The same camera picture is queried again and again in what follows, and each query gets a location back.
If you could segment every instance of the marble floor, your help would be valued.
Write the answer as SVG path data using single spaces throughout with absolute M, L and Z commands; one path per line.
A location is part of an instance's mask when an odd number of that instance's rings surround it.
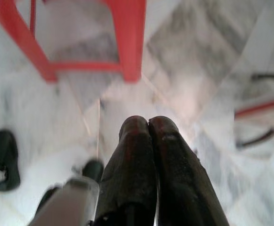
M 28 21 L 28 1 L 18 5 Z M 37 2 L 36 38 L 50 59 L 118 60 L 109 11 L 94 1 Z M 197 153 L 231 226 L 274 226 L 274 110 L 234 120 L 274 99 L 274 0 L 148 0 L 142 79 L 63 72 L 46 84 L 0 28 L 0 128 L 14 132 L 21 186 L 0 193 L 0 226 L 24 226 L 45 190 L 88 159 L 107 163 L 131 115 L 171 118 Z

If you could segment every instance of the gray marble veining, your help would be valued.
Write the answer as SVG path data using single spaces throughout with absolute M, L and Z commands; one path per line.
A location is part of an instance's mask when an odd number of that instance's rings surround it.
M 52 59 L 56 61 L 119 61 L 116 40 L 109 33 L 103 33 L 98 37 L 59 50 L 52 55 Z M 83 112 L 101 96 L 117 76 L 116 73 L 87 70 L 60 74 L 68 77 Z
M 209 121 L 233 114 L 235 110 L 252 106 L 274 98 L 272 81 L 252 82 L 256 72 L 246 60 L 241 58 L 239 65 L 223 80 L 213 99 L 201 114 L 201 121 Z
M 147 45 L 152 66 L 145 62 L 144 75 L 187 124 L 239 60 L 257 19 L 252 4 L 243 3 L 184 0 Z
M 67 81 L 48 85 L 32 65 L 0 76 L 0 129 L 17 139 L 20 172 L 86 133 Z
M 198 158 L 207 171 L 224 211 L 227 211 L 251 188 L 251 181 L 204 132 L 199 134 L 195 143 Z
M 274 226 L 274 175 L 270 170 L 256 180 L 255 186 L 227 213 L 235 226 Z
M 267 71 L 274 50 L 274 0 L 260 13 L 243 51 L 257 70 Z

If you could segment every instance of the red plastic chair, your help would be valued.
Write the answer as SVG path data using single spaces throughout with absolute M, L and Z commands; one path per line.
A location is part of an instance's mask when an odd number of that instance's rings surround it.
M 120 62 L 50 62 L 34 38 L 36 0 L 31 0 L 30 29 L 13 0 L 0 0 L 0 24 L 47 82 L 56 82 L 59 70 L 117 71 L 127 82 L 141 77 L 146 0 L 104 0 L 113 19 Z

